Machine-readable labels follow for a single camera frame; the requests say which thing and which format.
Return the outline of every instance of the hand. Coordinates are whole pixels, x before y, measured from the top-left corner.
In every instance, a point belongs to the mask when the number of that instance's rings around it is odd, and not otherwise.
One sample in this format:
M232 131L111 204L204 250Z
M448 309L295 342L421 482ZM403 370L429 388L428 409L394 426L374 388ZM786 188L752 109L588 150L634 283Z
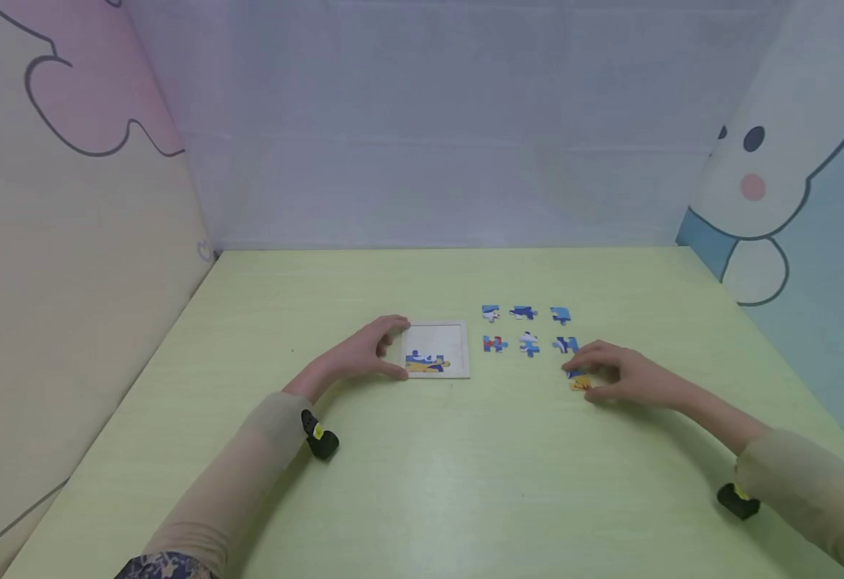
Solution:
M408 329L411 324L404 316L383 316L374 319L365 327L339 345L320 355L316 362L325 368L329 378L355 378L364 374L379 373L393 380L405 380L409 373L403 366L381 360L386 348L392 346L391 333Z
M681 409L700 390L641 353L601 340L579 348L573 359L563 364L563 370L586 366L592 373L597 372L599 366L607 366L615 368L619 374L617 382L588 390L586 400L590 402L628 400L644 406Z

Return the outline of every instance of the forearm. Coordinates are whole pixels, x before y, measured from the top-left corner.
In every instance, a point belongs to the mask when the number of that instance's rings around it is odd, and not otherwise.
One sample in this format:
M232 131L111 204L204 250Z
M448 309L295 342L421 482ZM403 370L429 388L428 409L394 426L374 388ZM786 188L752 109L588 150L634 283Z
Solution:
M737 456L770 431L763 422L691 383L688 396L674 409L696 421Z
M267 396L197 477L154 532L144 553L176 551L221 575L251 516L299 451L311 410L331 378L310 364L282 392Z
M737 484L844 566L844 463L694 386L677 410L738 455Z

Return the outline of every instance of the wrist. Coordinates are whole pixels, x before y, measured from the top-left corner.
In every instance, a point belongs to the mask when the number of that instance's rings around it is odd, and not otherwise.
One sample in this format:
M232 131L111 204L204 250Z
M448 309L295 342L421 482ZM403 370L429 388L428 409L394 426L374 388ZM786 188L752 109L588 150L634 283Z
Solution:
M680 388L682 394L677 398L676 402L670 405L670 408L676 410L677 413L691 417L698 413L701 408L706 407L708 397L712 396L712 394L701 388L701 386L688 382L688 380L683 380L682 383Z
M283 389L288 394L303 396L312 404L319 401L319 398L335 383L336 371L328 359L319 358L312 360L290 383Z

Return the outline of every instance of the pink cheek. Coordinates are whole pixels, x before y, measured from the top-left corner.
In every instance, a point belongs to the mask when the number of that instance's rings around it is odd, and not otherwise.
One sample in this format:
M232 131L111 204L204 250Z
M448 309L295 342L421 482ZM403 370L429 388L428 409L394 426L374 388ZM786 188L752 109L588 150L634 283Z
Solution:
M740 179L740 194L749 201L759 201L767 194L767 182L763 178L750 173Z

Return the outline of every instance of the wearable device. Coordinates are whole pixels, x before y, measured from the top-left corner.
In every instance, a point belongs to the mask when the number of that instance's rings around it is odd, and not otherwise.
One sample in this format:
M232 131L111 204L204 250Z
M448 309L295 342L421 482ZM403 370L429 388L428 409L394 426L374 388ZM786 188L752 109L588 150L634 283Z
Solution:
M743 492L743 488L732 482L728 482L717 492L717 502L721 503L728 511L731 511L740 520L746 520L760 511L760 501L751 499Z
M303 422L303 431L306 432L306 442L312 451L312 455L328 461L335 455L341 443L338 437L330 430L325 430L312 413L303 410L300 418Z

